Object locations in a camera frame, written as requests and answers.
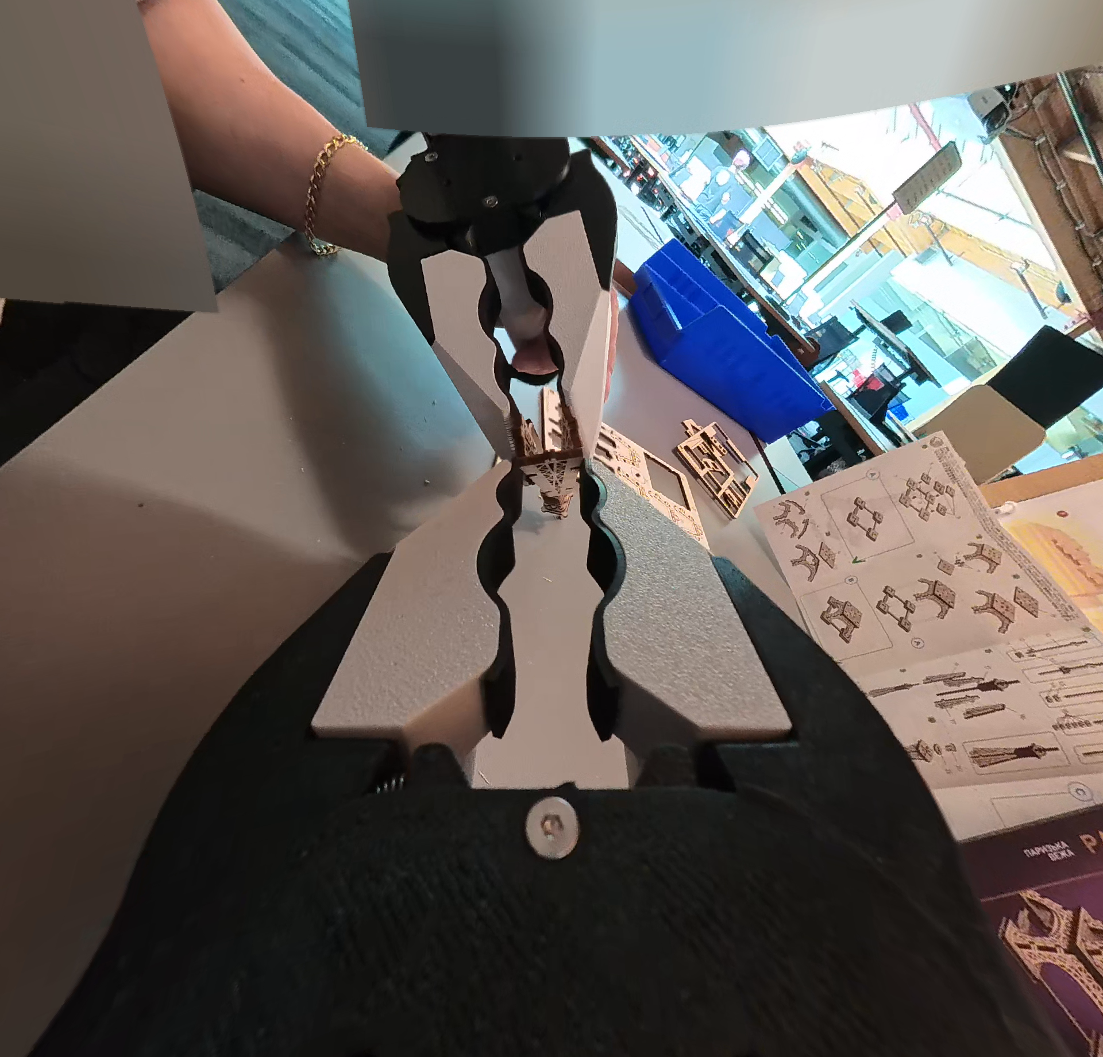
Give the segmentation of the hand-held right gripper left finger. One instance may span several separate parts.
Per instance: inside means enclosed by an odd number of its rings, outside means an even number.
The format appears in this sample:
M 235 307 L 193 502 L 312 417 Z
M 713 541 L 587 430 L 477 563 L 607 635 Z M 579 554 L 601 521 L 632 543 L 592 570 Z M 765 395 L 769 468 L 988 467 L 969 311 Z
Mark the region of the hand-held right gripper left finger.
M 319 737 L 447 746 L 475 780 L 476 744 L 515 706 L 511 615 L 522 473 L 495 465 L 393 549 L 312 719 Z

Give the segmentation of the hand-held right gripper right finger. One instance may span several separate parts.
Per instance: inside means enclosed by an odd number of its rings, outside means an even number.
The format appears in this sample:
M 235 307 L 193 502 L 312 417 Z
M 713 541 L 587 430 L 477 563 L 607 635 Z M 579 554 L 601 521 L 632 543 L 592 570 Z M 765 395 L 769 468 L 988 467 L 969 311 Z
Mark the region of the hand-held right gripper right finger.
M 772 743 L 791 719 L 706 549 L 597 460 L 581 470 L 587 568 L 601 589 L 587 706 L 634 786 L 675 746 Z

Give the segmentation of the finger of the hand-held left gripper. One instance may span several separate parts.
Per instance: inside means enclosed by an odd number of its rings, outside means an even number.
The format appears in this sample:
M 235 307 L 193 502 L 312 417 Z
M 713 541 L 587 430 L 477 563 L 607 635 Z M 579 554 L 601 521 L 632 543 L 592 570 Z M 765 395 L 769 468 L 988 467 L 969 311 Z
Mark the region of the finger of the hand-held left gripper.
M 484 264 L 448 250 L 424 259 L 421 271 L 433 324 L 433 353 L 494 453 L 513 460 L 516 412 L 495 374 L 500 349 L 483 330 L 479 314 L 488 286 Z
M 550 293 L 548 334 L 563 367 L 563 412 L 586 461 L 595 457 L 608 377 L 611 293 L 599 279 L 583 216 L 568 212 L 547 218 L 523 249 L 525 261 Z

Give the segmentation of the wooden tower spire piece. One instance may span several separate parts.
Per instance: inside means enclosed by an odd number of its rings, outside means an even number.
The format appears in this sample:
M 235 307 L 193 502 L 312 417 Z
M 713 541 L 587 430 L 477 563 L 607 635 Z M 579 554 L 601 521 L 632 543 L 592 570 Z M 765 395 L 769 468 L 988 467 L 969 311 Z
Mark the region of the wooden tower spire piece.
M 542 499 L 542 511 L 558 520 L 569 514 L 583 465 L 583 435 L 570 405 L 550 377 L 535 377 L 539 383 L 539 423 L 525 418 L 512 404 L 508 440 L 514 461 L 520 465 L 525 484 L 534 485 Z

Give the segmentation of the person's left forearm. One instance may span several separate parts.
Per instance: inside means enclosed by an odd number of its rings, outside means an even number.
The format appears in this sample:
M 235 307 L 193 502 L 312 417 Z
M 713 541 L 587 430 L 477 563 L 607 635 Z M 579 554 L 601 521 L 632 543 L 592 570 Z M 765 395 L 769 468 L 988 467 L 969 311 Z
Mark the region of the person's left forearm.
M 342 147 L 370 151 L 276 78 L 218 0 L 138 8 L 191 186 L 324 241 L 326 169 Z

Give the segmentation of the grey desk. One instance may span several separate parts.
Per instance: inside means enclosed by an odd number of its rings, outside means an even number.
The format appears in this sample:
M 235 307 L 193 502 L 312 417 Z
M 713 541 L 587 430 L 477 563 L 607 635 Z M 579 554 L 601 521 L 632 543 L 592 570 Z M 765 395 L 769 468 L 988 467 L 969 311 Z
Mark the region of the grey desk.
M 491 450 L 356 253 L 288 241 L 2 466 L 2 1054 L 232 696 Z

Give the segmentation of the blue plastic bin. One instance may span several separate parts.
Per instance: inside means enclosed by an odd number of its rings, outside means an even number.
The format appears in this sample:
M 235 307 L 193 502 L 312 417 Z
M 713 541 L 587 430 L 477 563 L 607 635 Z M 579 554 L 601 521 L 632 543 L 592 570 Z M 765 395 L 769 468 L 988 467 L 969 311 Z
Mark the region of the blue plastic bin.
M 630 307 L 654 360 L 765 444 L 834 410 L 765 321 L 679 241 L 653 253 L 635 279 Z

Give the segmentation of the wooden puzzle cutout sheet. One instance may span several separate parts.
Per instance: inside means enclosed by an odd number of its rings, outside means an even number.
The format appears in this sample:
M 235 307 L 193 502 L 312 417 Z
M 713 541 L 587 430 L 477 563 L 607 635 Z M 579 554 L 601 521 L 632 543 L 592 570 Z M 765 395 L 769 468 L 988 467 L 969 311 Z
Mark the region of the wooden puzzle cutout sheet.
M 670 519 L 704 549 L 710 549 L 690 483 L 679 469 L 606 424 L 600 427 L 596 458 L 651 508 Z

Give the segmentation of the small wooden laser-cut sheet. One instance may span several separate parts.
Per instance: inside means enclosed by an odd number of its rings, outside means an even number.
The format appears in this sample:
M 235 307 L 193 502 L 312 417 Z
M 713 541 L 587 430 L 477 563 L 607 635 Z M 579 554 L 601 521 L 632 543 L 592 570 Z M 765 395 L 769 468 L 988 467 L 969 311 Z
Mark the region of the small wooden laser-cut sheet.
M 736 444 L 713 421 L 682 420 L 685 439 L 674 452 L 708 497 L 732 521 L 746 508 L 759 476 Z

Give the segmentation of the paper instruction sheet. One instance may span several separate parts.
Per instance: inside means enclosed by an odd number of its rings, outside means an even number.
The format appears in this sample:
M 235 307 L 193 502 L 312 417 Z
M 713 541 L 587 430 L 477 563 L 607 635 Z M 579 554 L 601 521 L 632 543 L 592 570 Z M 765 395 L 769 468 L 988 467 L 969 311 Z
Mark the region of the paper instruction sheet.
M 754 508 L 804 627 L 959 839 L 1102 800 L 1102 643 L 943 433 Z

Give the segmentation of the beige board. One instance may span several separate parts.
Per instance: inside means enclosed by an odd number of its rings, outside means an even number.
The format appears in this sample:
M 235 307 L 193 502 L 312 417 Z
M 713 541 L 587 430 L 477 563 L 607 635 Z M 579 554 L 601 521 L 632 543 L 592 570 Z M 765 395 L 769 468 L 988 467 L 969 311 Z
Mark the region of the beige board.
M 941 435 L 973 482 L 989 483 L 1045 442 L 1047 430 L 988 383 L 972 385 L 909 424 L 915 438 Z

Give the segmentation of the illustrated paper booklet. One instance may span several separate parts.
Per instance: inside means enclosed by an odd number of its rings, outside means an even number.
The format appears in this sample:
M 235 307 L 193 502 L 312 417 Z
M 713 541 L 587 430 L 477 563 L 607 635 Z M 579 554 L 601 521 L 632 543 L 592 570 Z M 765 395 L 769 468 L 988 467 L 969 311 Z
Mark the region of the illustrated paper booklet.
M 1002 525 L 1102 631 L 1102 483 L 996 508 Z

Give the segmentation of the purple puzzle box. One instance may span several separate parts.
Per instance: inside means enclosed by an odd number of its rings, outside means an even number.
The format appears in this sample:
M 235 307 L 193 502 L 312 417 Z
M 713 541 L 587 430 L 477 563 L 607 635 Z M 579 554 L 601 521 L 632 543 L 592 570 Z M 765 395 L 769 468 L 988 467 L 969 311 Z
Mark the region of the purple puzzle box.
M 962 845 L 974 891 L 1068 1051 L 1102 1053 L 1102 812 Z

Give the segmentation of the black board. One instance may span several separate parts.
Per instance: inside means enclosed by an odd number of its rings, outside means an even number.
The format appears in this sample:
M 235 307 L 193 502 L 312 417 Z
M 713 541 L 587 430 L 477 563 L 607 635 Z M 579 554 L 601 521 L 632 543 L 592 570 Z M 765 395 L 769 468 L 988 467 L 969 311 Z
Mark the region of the black board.
M 1043 325 L 987 384 L 1046 430 L 1062 458 L 1101 455 L 1102 355 Z

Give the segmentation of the brown wooden rack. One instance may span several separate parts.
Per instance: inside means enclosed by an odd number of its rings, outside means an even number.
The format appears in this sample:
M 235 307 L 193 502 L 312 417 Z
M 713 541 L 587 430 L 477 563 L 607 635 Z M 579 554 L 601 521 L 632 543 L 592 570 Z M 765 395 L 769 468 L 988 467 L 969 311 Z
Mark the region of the brown wooden rack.
M 1102 337 L 1102 68 L 1016 87 L 996 140 L 1071 298 L 1071 334 Z

